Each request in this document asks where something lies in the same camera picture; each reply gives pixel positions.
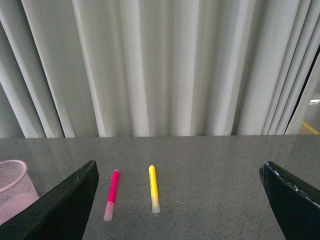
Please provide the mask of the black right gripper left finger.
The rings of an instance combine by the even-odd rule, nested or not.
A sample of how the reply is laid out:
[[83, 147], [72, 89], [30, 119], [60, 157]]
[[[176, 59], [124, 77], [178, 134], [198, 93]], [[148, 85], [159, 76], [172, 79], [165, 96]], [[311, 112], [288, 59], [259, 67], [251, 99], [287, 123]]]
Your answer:
[[81, 240], [99, 183], [90, 160], [35, 203], [0, 226], [2, 240]]

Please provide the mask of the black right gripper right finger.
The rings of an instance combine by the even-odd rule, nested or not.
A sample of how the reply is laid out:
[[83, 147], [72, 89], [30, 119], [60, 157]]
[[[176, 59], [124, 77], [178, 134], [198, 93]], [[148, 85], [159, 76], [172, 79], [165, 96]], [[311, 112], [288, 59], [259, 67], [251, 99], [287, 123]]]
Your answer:
[[273, 214], [287, 240], [320, 238], [320, 191], [269, 161], [259, 176]]

